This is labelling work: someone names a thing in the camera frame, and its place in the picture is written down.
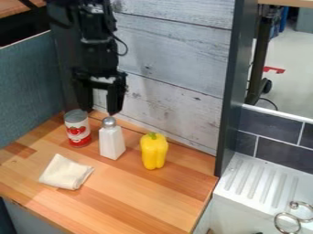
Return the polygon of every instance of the key ring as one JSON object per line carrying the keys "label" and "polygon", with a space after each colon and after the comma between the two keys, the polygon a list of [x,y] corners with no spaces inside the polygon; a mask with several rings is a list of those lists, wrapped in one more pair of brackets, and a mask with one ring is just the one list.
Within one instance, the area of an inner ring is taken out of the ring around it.
{"label": "key ring", "polygon": [[[297,230],[295,230],[293,232],[289,232],[289,231],[285,231],[282,228],[280,228],[277,220],[279,217],[282,217],[282,216],[289,217],[289,218],[293,219],[297,223]],[[290,215],[289,213],[286,213],[286,212],[277,214],[274,218],[274,223],[275,223],[275,227],[277,228],[277,230],[279,230],[281,233],[284,233],[284,234],[297,234],[302,228],[300,220],[296,216]]]}
{"label": "key ring", "polygon": [[[303,201],[291,201],[289,203],[289,206],[292,208],[292,209],[298,209],[300,206],[303,206],[303,207],[306,207],[308,208],[309,210],[312,211],[312,214],[313,214],[313,206],[311,206],[310,204],[306,203],[306,202],[303,202]],[[312,218],[308,218],[308,219],[303,219],[303,218],[297,218],[301,223],[310,223],[310,222],[313,222],[313,216]]]}

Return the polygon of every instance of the can label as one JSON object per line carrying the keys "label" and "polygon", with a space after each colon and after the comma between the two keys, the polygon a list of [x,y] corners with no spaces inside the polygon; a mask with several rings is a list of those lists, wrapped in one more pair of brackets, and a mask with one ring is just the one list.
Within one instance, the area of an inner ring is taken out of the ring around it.
{"label": "can label", "polygon": [[82,147],[91,142],[92,135],[88,117],[81,122],[65,121],[65,126],[70,139],[70,145]]}

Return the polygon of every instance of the red can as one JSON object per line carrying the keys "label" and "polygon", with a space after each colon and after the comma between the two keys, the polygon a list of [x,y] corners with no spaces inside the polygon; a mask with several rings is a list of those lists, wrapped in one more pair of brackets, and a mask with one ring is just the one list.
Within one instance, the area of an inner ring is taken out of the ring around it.
{"label": "red can", "polygon": [[83,147],[92,141],[88,113],[80,109],[72,110],[64,115],[64,122],[70,145]]}

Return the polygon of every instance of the white salt shaker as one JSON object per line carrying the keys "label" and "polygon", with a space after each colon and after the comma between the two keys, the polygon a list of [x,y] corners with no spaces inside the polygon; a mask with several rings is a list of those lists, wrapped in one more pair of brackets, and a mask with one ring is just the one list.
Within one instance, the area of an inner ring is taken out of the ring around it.
{"label": "white salt shaker", "polygon": [[116,160],[126,150],[122,128],[116,126],[114,117],[103,119],[103,127],[99,130],[100,155]]}

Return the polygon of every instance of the cloth napkin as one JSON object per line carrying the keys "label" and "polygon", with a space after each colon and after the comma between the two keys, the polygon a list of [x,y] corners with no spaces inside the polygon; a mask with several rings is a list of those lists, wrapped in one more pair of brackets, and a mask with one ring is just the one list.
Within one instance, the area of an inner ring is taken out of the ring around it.
{"label": "cloth napkin", "polygon": [[39,182],[75,190],[81,187],[93,170],[92,166],[80,165],[60,154],[55,154]]}

